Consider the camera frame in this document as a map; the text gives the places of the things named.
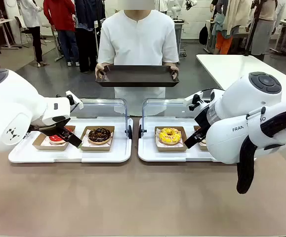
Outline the person right hand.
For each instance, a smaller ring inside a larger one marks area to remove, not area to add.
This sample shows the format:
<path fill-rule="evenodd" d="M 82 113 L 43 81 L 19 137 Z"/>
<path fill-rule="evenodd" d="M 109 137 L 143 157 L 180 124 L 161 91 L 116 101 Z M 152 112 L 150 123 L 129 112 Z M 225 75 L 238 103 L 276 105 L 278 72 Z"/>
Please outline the person right hand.
<path fill-rule="evenodd" d="M 95 67 L 95 76 L 96 76 L 96 79 L 101 79 L 105 72 L 105 66 L 110 66 L 111 64 L 109 63 L 97 63 L 96 67 Z"/>

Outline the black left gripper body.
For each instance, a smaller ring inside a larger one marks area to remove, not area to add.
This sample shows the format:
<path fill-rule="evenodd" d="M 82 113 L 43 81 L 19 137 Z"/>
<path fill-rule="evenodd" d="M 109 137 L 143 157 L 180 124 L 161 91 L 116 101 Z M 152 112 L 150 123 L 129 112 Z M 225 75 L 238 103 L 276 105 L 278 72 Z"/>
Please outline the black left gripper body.
<path fill-rule="evenodd" d="M 34 121 L 28 128 L 28 132 L 39 131 L 45 135 L 57 135 L 57 128 L 64 127 L 70 118 L 65 116 L 57 116 L 50 119 L 50 125 L 46 125 L 41 120 Z"/>

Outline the person left hand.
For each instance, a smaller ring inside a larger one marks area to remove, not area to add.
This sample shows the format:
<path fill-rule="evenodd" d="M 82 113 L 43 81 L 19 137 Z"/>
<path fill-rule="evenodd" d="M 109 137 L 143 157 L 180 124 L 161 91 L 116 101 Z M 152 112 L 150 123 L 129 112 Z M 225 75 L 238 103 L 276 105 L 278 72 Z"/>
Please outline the person left hand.
<path fill-rule="evenodd" d="M 167 65 L 170 66 L 172 79 L 175 80 L 179 74 L 179 68 L 175 63 L 167 63 Z"/>

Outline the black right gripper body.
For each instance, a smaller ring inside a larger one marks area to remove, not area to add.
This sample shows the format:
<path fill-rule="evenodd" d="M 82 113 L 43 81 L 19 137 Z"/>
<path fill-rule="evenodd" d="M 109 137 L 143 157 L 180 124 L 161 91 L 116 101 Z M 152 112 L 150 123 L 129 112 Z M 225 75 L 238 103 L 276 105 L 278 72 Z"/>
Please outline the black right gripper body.
<path fill-rule="evenodd" d="M 207 112 L 209 110 L 209 106 L 206 106 L 201 112 L 195 117 L 195 121 L 200 127 L 200 133 L 202 135 L 206 135 L 207 131 L 211 127 L 208 119 L 207 119 Z"/>

